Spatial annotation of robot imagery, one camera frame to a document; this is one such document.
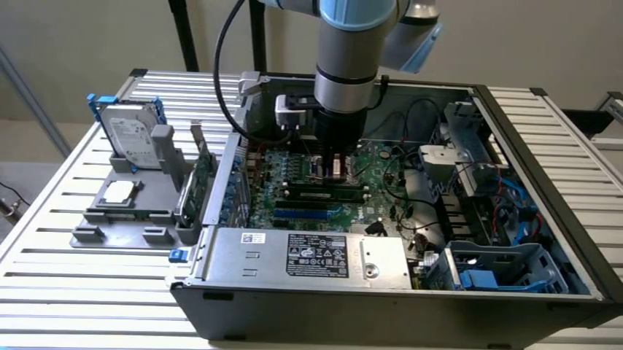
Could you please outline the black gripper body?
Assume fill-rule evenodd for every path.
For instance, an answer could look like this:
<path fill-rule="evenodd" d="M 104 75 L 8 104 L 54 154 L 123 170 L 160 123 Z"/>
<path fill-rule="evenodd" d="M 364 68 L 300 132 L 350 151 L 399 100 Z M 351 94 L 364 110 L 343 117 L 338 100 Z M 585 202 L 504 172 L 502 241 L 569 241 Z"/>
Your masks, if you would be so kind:
<path fill-rule="evenodd" d="M 350 150 L 364 132 L 367 109 L 354 113 L 339 113 L 320 109 L 314 112 L 314 118 L 314 133 L 323 149 Z"/>

